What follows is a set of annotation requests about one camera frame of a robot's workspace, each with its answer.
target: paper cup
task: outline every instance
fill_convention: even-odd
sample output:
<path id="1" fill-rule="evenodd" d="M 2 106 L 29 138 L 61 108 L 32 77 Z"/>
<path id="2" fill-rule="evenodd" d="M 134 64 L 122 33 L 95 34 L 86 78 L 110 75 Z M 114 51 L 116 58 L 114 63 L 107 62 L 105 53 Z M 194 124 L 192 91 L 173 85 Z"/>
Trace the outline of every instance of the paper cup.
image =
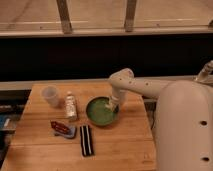
<path id="1" fill-rule="evenodd" d="M 59 95 L 58 89 L 54 86 L 45 87 L 41 91 L 41 96 L 49 103 L 52 107 L 59 106 Z"/>

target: wooden cutting board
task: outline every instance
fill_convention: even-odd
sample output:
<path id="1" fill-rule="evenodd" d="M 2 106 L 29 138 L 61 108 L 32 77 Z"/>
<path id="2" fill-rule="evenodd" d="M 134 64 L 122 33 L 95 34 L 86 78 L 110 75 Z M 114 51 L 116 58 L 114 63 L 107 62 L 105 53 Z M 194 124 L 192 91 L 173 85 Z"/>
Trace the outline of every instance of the wooden cutting board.
<path id="1" fill-rule="evenodd" d="M 99 96 L 109 96 L 107 82 L 51 84 L 58 88 L 60 108 L 51 108 L 41 97 L 49 84 L 35 84 L 17 126 L 2 171 L 150 171 L 156 169 L 156 151 L 148 118 L 140 95 L 127 92 L 118 119 L 106 127 L 93 125 L 86 106 Z M 78 120 L 75 139 L 53 135 L 50 121 L 68 124 L 64 98 L 72 91 L 77 100 Z M 95 155 L 81 154 L 79 126 L 89 124 Z"/>

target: small bottle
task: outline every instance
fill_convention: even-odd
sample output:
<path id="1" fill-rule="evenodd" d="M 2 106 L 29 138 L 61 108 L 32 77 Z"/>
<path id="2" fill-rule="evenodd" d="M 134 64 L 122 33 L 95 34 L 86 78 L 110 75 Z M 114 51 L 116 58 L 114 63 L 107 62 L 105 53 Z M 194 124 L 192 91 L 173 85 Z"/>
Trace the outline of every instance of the small bottle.
<path id="1" fill-rule="evenodd" d="M 75 121 L 77 119 L 77 111 L 76 111 L 76 100 L 71 91 L 67 92 L 66 97 L 66 116 L 70 121 Z"/>

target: green bowl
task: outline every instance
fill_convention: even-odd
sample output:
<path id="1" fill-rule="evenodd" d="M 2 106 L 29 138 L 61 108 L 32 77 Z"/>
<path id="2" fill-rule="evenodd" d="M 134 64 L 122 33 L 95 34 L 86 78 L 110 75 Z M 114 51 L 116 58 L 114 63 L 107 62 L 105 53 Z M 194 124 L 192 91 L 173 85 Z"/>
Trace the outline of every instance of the green bowl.
<path id="1" fill-rule="evenodd" d="M 112 111 L 106 107 L 108 104 L 109 98 L 107 97 L 97 97 L 88 103 L 86 113 L 93 124 L 106 126 L 115 121 L 119 108 L 116 107 L 116 109 Z"/>

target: dark background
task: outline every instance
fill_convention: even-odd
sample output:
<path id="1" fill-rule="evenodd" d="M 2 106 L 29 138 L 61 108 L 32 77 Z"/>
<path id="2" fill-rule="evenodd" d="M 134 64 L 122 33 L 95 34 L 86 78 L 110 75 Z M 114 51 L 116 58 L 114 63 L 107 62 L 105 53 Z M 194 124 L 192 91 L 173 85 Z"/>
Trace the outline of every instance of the dark background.
<path id="1" fill-rule="evenodd" d="M 1 38 L 0 81 L 197 75 L 213 59 L 213 34 Z"/>

